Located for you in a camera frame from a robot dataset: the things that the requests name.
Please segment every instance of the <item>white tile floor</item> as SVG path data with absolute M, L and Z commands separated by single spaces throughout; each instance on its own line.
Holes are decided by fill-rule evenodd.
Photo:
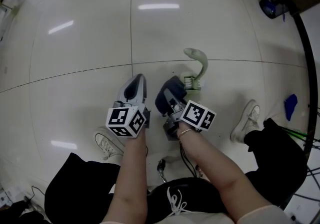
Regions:
M 101 159 L 92 133 L 138 73 L 147 78 L 152 111 L 148 183 L 160 183 L 155 164 L 168 151 L 176 155 L 178 143 L 165 138 L 154 101 L 171 76 L 200 70 L 186 47 L 210 60 L 196 100 L 217 118 L 204 134 L 245 172 L 257 167 L 253 154 L 229 134 L 251 98 L 261 106 L 260 124 L 273 117 L 306 132 L 309 83 L 298 31 L 288 14 L 285 22 L 267 18 L 258 1 L 19 0 L 0 43 L 0 183 L 11 199 L 30 195 L 31 185 L 45 190 L 70 152 Z M 298 105 L 288 122 L 283 101 L 293 93 Z

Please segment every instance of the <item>white sneaker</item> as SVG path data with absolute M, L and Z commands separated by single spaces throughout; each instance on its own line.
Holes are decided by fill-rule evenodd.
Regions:
M 124 145 L 117 138 L 110 135 L 106 127 L 97 128 L 93 133 L 93 139 L 97 146 L 106 154 L 106 159 L 114 155 L 124 154 Z
M 250 100 L 243 111 L 239 123 L 230 134 L 231 141 L 244 143 L 247 133 L 259 129 L 257 123 L 259 115 L 260 106 L 255 100 Z

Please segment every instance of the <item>blue object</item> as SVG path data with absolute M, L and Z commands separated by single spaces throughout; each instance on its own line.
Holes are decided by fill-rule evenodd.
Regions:
M 298 103 L 298 99 L 295 94 L 292 94 L 291 96 L 289 96 L 289 98 L 284 102 L 285 116 L 286 116 L 286 119 L 288 119 L 289 121 L 291 120 L 291 116 L 295 111 L 294 108 L 296 107 L 297 103 Z

